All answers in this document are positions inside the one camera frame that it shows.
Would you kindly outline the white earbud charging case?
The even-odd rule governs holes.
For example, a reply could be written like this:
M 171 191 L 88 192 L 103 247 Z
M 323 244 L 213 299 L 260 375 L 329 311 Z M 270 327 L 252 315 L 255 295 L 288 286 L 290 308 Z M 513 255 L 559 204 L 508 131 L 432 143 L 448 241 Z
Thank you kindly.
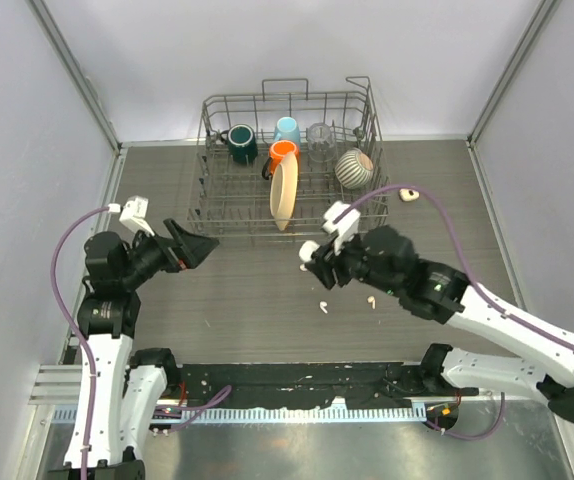
M 313 240 L 305 241 L 299 249 L 299 258 L 303 263 L 312 260 L 313 254 L 320 248 L 320 245 Z

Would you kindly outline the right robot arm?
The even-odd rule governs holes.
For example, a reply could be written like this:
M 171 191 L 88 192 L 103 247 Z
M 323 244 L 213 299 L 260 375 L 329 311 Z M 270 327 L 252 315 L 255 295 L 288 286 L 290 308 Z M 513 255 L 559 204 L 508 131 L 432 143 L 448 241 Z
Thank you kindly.
M 412 241 L 389 226 L 336 235 L 323 245 L 307 241 L 299 257 L 328 289 L 359 281 L 397 298 L 415 317 L 473 333 L 510 353 L 433 344 L 418 371 L 427 393 L 496 390 L 543 403 L 574 424 L 574 332 L 502 300 L 457 269 L 421 258 Z

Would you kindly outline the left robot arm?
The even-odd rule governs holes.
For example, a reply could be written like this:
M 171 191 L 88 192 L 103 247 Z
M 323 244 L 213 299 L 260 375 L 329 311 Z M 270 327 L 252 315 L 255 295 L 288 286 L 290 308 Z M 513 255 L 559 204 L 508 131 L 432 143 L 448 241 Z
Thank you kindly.
M 217 239 L 176 221 L 169 234 L 136 231 L 126 242 L 113 231 L 85 245 L 85 296 L 67 321 L 82 349 L 82 378 L 74 431 L 62 467 L 50 479 L 142 479 L 142 446 L 159 399 L 172 397 L 181 371 L 168 348 L 134 350 L 141 301 L 137 290 L 159 272 L 200 266 Z

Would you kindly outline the beige earbud charging case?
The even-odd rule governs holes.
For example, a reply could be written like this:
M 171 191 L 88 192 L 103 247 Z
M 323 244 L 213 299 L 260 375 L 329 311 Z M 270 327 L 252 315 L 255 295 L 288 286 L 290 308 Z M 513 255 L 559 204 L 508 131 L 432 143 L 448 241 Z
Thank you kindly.
M 413 189 L 403 188 L 399 190 L 399 198 L 402 202 L 413 202 L 416 201 L 420 197 L 418 191 Z

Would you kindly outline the beige plate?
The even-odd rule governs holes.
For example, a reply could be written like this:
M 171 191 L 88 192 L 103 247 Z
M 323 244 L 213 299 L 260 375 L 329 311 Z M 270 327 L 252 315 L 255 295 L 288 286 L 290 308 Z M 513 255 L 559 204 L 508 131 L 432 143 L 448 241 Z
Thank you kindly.
M 279 231 L 291 221 L 297 196 L 299 165 L 290 153 L 277 166 L 270 188 L 270 213 Z

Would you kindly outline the striped ceramic bowl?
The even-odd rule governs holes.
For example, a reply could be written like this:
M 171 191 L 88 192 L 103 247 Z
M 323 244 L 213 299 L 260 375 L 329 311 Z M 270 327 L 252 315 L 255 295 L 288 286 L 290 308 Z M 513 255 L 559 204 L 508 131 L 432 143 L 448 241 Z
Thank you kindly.
M 352 148 L 338 159 L 334 172 L 344 188 L 354 190 L 365 187 L 371 181 L 374 164 L 360 149 Z

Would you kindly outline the clear glass cup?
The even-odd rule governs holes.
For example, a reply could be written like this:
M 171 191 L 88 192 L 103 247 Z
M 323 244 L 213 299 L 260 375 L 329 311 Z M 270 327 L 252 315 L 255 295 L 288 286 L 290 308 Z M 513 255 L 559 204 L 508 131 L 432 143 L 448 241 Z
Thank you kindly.
M 335 136 L 330 125 L 324 122 L 312 124 L 306 130 L 308 155 L 312 161 L 326 163 L 335 153 Z

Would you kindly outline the orange mug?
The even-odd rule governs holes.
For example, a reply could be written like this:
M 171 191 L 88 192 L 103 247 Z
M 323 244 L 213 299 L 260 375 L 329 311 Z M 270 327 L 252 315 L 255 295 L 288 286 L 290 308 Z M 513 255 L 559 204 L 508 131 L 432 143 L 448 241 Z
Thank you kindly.
M 263 165 L 261 176 L 265 180 L 269 180 L 277 166 L 285 158 L 286 155 L 293 153 L 296 158 L 299 158 L 299 147 L 291 140 L 278 140 L 275 141 L 269 148 L 268 158 Z

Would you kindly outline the dark green mug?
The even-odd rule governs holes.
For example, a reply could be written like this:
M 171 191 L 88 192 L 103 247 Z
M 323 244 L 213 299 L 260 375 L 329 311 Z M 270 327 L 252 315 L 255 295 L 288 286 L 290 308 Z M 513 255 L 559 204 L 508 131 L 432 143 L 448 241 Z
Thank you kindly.
M 227 146 L 234 163 L 252 165 L 258 156 L 258 146 L 253 129 L 247 124 L 236 124 L 218 134 Z

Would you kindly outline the light blue mug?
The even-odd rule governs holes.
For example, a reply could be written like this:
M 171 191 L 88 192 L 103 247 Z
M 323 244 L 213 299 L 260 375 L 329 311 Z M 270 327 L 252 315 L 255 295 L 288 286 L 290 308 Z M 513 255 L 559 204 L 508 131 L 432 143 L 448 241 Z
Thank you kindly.
M 300 130 L 297 121 L 293 117 L 284 116 L 277 120 L 272 142 L 276 143 L 281 140 L 291 141 L 297 147 L 300 147 Z

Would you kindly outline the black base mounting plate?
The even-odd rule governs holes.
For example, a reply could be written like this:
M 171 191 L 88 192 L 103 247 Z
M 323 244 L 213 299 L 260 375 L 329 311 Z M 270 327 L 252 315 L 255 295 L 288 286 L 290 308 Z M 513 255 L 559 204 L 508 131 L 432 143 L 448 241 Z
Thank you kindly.
M 327 409 L 340 397 L 351 410 L 407 407 L 413 398 L 474 397 L 403 362 L 185 364 L 180 379 L 163 394 L 198 406 L 222 388 L 232 391 L 222 408 Z

